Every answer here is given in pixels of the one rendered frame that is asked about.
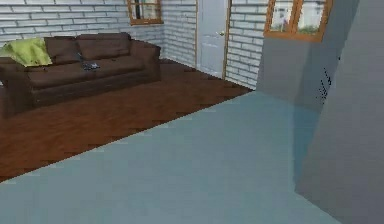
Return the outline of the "white room door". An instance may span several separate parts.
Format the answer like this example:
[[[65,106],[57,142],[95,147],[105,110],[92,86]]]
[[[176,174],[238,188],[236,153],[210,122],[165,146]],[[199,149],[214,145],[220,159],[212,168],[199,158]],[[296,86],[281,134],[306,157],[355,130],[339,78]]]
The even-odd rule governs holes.
[[[229,6],[230,0],[198,0],[196,68],[220,79],[224,77]]]

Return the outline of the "dark brown sofa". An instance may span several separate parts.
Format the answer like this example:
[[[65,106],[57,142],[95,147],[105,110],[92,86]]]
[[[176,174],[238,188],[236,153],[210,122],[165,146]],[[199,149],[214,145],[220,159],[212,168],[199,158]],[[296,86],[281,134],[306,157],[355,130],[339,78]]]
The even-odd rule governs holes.
[[[5,118],[160,79],[161,48],[126,32],[40,38],[51,65],[24,67],[9,57],[0,58]],[[83,62],[95,62],[99,68],[85,71]]]

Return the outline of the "small wooden framed window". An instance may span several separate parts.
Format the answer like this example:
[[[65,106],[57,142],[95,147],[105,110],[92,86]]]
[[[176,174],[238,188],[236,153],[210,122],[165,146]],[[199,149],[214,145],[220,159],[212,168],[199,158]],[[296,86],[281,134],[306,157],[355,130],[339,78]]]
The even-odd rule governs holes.
[[[130,24],[162,24],[161,0],[126,0]]]

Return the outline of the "large wooden framed window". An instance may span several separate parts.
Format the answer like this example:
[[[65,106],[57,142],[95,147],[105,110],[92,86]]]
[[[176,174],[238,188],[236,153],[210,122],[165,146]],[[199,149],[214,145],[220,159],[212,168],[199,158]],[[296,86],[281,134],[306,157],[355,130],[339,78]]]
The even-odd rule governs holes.
[[[264,36],[321,42],[333,0],[269,0]]]

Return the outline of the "green cushion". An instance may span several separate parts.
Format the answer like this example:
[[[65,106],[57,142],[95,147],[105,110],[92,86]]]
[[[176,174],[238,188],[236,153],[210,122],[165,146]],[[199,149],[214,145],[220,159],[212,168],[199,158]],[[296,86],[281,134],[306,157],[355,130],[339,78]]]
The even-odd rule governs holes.
[[[43,38],[13,40],[0,48],[0,58],[9,57],[24,67],[51,65]]]

